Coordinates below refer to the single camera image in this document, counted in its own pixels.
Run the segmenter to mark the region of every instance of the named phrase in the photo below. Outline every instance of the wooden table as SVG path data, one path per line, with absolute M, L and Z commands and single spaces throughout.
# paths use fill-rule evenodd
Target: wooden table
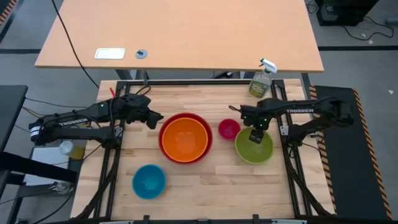
M 284 81 L 289 100 L 305 99 L 300 80 Z M 115 89 L 116 81 L 102 81 L 98 100 L 111 97 L 110 87 Z M 218 135 L 218 123 L 225 118 L 235 119 L 244 127 L 240 114 L 231 111 L 228 105 L 256 104 L 257 99 L 249 94 L 247 85 L 152 86 L 147 96 L 152 99 L 150 109 L 162 113 L 165 118 L 155 130 L 142 123 L 126 126 L 112 220 L 142 220 L 143 215 L 150 215 L 151 220 L 242 219 L 252 218 L 255 213 L 261 218 L 294 217 L 276 120 L 271 121 L 268 129 L 274 142 L 274 155 L 263 165 L 254 166 L 242 161 L 234 149 L 234 142 Z M 181 112 L 200 115 L 209 122 L 213 132 L 209 154 L 189 166 L 170 162 L 157 143 L 159 129 L 165 120 Z M 292 119 L 301 124 L 310 117 L 293 114 Z M 316 147 L 315 139 L 306 138 L 304 142 Z M 97 145 L 89 142 L 86 154 Z M 333 212 L 319 152 L 308 146 L 299 147 L 299 151 L 308 188 L 329 212 Z M 98 150 L 83 163 L 71 217 L 78 215 L 96 192 L 103 155 L 103 150 Z M 153 200 L 140 199 L 132 191 L 132 177 L 145 164 L 157 164 L 167 175 L 164 193 Z M 301 194 L 298 192 L 297 195 L 303 211 Z
M 86 68 L 322 72 L 304 0 L 64 0 L 61 17 Z M 98 48 L 124 48 L 97 60 Z M 147 50 L 137 59 L 139 49 Z M 79 67 L 56 18 L 38 67 Z

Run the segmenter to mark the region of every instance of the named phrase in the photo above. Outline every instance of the spray bottle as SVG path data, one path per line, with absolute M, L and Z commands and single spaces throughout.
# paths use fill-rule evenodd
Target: spray bottle
M 269 90 L 269 87 L 271 86 L 271 73 L 277 73 L 278 68 L 276 67 L 276 64 L 262 58 L 260 59 L 261 66 L 264 66 L 265 69 L 262 71 L 261 74 L 257 74 L 253 77 L 253 79 L 250 82 L 249 85 L 249 92 L 258 98 L 262 98 L 267 91 Z

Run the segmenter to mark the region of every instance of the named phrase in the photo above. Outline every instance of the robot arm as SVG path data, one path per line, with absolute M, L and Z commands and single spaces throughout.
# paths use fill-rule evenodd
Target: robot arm
M 272 118 L 291 113 L 316 113 L 320 117 L 303 125 L 293 125 L 284 129 L 289 142 L 301 145 L 306 135 L 332 125 L 349 126 L 353 123 L 351 107 L 345 101 L 337 98 L 322 98 L 319 100 L 282 101 L 267 98 L 257 103 L 257 106 L 241 105 L 238 110 L 245 126 L 253 126 L 250 140 L 260 143 L 263 131 L 269 127 Z
M 127 124 L 141 121 L 150 129 L 155 129 L 160 113 L 148 108 L 150 99 L 144 95 L 126 94 L 91 105 L 87 109 L 47 115 L 29 124 L 30 140 L 36 145 L 43 145 L 57 139 L 88 139 L 106 144 L 115 139 L 114 121 L 125 119 Z M 99 129 L 75 129 L 70 126 L 85 122 L 111 122 L 107 127 Z

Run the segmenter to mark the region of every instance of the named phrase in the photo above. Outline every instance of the red bowl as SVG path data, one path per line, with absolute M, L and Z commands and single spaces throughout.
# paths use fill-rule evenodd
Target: red bowl
M 164 148 L 163 148 L 163 145 L 162 145 L 162 136 L 163 136 L 163 133 L 164 133 L 166 127 L 167 127 L 172 121 L 175 121 L 176 119 L 179 119 L 179 118 L 191 118 L 191 119 L 195 119 L 195 120 L 199 121 L 199 123 L 201 123 L 201 124 L 203 125 L 203 127 L 205 127 L 205 129 L 206 129 L 206 133 L 207 133 L 207 137 L 208 137 L 208 142 L 207 142 L 207 145 L 206 145 L 206 149 L 205 149 L 205 151 L 203 152 L 203 154 L 202 154 L 198 159 L 195 159 L 194 161 L 190 161 L 190 162 L 178 162 L 178 161 L 175 161 L 175 160 L 173 160 L 172 158 L 170 158 L 170 157 L 166 154 L 166 152 L 164 151 Z M 166 158 L 168 158 L 170 161 L 173 161 L 173 162 L 178 163 L 178 164 L 194 164 L 194 163 L 200 161 L 201 159 L 203 159 L 203 158 L 209 153 L 210 148 L 211 148 L 211 145 L 213 144 L 213 134 L 212 134 L 212 132 L 211 132 L 210 125 L 209 125 L 201 116 L 199 116 L 199 115 L 197 115 L 197 114 L 193 114 L 193 113 L 179 113 L 179 114 L 176 114 L 176 115 L 173 115 L 172 117 L 170 117 L 170 118 L 163 124 L 163 126 L 161 127 L 161 129 L 160 129 L 160 131 L 159 131 L 158 143 L 159 143 L 159 147 L 160 147 L 160 150 L 162 151 L 163 155 L 164 155 Z

